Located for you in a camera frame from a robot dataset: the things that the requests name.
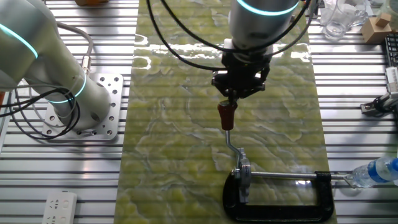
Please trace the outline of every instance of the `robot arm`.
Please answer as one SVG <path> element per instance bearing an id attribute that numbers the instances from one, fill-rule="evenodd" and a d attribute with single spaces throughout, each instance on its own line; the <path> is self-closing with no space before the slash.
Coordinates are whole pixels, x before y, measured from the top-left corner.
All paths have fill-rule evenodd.
<path id="1" fill-rule="evenodd" d="M 46 83 L 71 90 L 81 111 L 77 130 L 92 128 L 107 116 L 109 93 L 89 78 L 69 52 L 54 16 L 41 0 L 0 1 L 0 49 L 0 91 L 11 91 L 23 78 L 29 84 Z M 42 94 L 53 88 L 34 90 Z M 65 97 L 52 94 L 46 99 L 61 122 L 67 124 L 71 108 Z"/>
<path id="2" fill-rule="evenodd" d="M 299 0 L 233 0 L 229 14 L 233 38 L 226 39 L 224 47 L 246 50 L 266 45 L 286 30 L 298 4 Z M 212 84 L 231 104 L 264 91 L 271 53 L 272 45 L 250 54 L 225 52 L 222 63 L 228 70 L 215 72 Z"/>

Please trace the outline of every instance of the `green marble board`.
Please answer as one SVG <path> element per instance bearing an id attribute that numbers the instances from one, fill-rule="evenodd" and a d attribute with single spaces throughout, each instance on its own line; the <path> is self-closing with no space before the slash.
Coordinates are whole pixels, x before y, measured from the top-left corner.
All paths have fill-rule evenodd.
<path id="1" fill-rule="evenodd" d="M 179 54 L 221 66 L 221 53 L 189 38 L 159 0 L 161 30 Z M 230 38 L 231 0 L 169 0 L 191 30 L 215 44 Z M 232 223 L 224 214 L 224 182 L 236 162 L 226 147 L 211 72 L 179 62 L 161 44 L 146 2 L 139 3 L 136 49 L 124 137 L 115 224 Z M 300 21 L 274 50 L 295 39 Z M 244 147 L 252 170 L 328 170 L 308 35 L 272 59 L 266 91 L 240 100 L 231 140 Z M 254 179 L 250 204 L 311 205 L 309 181 Z M 335 217 L 329 223 L 335 223 Z"/>

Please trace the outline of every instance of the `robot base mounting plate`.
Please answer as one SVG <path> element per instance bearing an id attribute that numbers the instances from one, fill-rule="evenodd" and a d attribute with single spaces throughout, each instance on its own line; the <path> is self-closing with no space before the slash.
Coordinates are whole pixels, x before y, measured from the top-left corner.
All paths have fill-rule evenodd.
<path id="1" fill-rule="evenodd" d="M 90 74 L 90 78 L 102 84 L 109 92 L 111 97 L 111 106 L 107 117 L 97 126 L 87 130 L 73 129 L 69 133 L 52 139 L 50 141 L 112 141 L 118 135 L 119 115 L 121 111 L 121 100 L 123 93 L 123 76 L 120 74 Z M 54 112 L 54 108 L 49 104 L 45 114 L 45 121 L 54 126 L 63 126 Z M 44 124 L 42 132 L 51 136 L 55 136 L 65 127 L 55 128 Z"/>

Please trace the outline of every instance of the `black c-clamp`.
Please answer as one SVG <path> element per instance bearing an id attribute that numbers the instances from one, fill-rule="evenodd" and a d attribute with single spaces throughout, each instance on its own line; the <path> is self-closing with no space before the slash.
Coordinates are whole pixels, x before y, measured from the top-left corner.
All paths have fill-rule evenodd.
<path id="1" fill-rule="evenodd" d="M 329 172 L 316 172 L 312 180 L 317 190 L 318 205 L 276 206 L 246 205 L 239 201 L 239 180 L 231 172 L 223 191 L 224 210 L 232 220 L 242 223 L 320 223 L 333 214 L 334 203 Z"/>

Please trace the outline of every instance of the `power outlet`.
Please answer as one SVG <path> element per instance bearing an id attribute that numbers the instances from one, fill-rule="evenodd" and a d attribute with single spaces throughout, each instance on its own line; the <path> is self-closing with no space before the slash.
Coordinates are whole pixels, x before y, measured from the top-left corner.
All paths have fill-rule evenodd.
<path id="1" fill-rule="evenodd" d="M 47 197 L 42 224 L 73 224 L 77 194 L 52 192 Z"/>

